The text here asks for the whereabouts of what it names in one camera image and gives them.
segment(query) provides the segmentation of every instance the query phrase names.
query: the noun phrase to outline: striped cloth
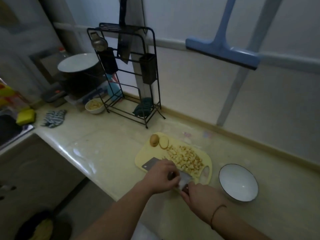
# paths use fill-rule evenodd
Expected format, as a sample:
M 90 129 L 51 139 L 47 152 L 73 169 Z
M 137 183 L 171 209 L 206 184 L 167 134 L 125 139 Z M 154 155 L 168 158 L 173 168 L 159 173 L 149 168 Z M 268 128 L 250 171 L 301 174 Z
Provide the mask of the striped cloth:
M 64 121 L 66 110 L 49 111 L 44 118 L 42 126 L 54 128 L 61 125 Z

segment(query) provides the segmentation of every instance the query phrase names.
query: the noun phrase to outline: white countertop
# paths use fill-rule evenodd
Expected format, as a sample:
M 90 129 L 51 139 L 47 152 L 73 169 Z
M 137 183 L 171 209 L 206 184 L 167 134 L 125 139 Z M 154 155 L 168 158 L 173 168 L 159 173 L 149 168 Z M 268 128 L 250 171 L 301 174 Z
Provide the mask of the white countertop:
M 121 106 L 130 106 L 122 101 Z M 211 186 L 219 187 L 218 173 L 228 163 L 246 167 L 259 184 L 258 197 L 232 210 L 273 239 L 320 239 L 320 180 L 313 171 L 261 152 L 192 123 L 155 114 L 143 125 L 106 111 L 79 113 L 71 105 L 62 125 L 39 126 L 48 105 L 37 110 L 36 133 L 114 200 L 121 198 L 145 173 L 134 158 L 154 132 L 163 132 L 205 151 L 212 160 Z M 141 222 L 165 240 L 220 239 L 199 220 L 175 192 L 154 195 Z

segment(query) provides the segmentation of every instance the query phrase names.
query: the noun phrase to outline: pot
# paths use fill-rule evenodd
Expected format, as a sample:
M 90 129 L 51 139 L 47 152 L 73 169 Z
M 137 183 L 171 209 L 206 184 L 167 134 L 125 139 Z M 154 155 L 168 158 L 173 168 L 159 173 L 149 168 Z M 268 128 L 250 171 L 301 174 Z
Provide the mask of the pot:
M 106 81 L 95 53 L 70 56 L 58 64 L 58 70 L 62 72 L 62 76 L 58 76 L 57 81 L 75 99 L 83 97 Z

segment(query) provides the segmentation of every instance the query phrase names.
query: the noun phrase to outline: cutting board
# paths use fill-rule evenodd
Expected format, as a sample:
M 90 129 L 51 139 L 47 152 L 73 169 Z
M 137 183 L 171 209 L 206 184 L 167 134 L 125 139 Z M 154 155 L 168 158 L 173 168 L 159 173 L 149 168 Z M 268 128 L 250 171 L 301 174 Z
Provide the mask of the cutting board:
M 209 157 L 209 155 L 207 153 L 205 153 L 204 151 L 201 151 L 198 148 L 195 148 L 191 145 L 188 145 L 180 140 L 177 140 L 173 137 L 170 137 L 168 135 L 166 135 L 165 133 L 161 133 L 161 132 L 157 132 L 155 133 L 157 134 L 159 137 L 161 136 L 166 136 L 169 139 L 169 147 L 172 145 L 174 147 L 179 147 L 179 146 L 186 146 L 186 147 L 190 147 L 201 159 L 202 159 L 202 163 L 204 165 L 204 167 L 202 168 L 202 170 L 208 166 L 209 167 L 209 175 L 207 177 L 207 181 L 205 184 L 209 184 L 211 176 L 212 176 L 212 161 L 211 158 Z M 168 155 L 167 150 L 164 150 L 160 147 L 160 145 L 158 144 L 156 147 L 152 147 L 150 145 L 149 140 L 146 141 L 146 143 L 144 144 L 144 146 L 141 148 L 141 150 L 138 152 L 138 154 L 136 155 L 136 158 L 134 160 L 134 163 L 136 164 L 136 166 L 138 168 L 140 168 L 141 170 L 145 171 L 146 170 L 144 168 L 142 168 L 142 165 L 144 165 L 147 161 L 149 161 L 151 158 L 156 157 L 158 159 L 162 159 L 162 158 L 170 158 Z M 194 177 L 194 182 L 198 183 L 199 179 Z

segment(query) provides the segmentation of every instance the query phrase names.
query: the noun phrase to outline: hand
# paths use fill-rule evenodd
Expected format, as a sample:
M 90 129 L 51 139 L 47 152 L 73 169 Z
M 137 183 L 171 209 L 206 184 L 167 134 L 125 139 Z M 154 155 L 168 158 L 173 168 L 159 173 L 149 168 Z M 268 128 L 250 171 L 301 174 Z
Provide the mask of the hand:
M 180 195 L 189 206 L 190 210 L 202 221 L 211 225 L 211 218 L 214 211 L 226 204 L 226 199 L 217 189 L 208 185 L 189 183 L 189 195 L 181 191 Z
M 168 173 L 174 172 L 176 177 L 172 180 L 168 180 Z M 173 161 L 168 159 L 162 159 L 147 172 L 141 184 L 149 190 L 151 194 L 158 194 L 168 191 L 179 184 L 181 177 L 179 176 L 179 170 Z

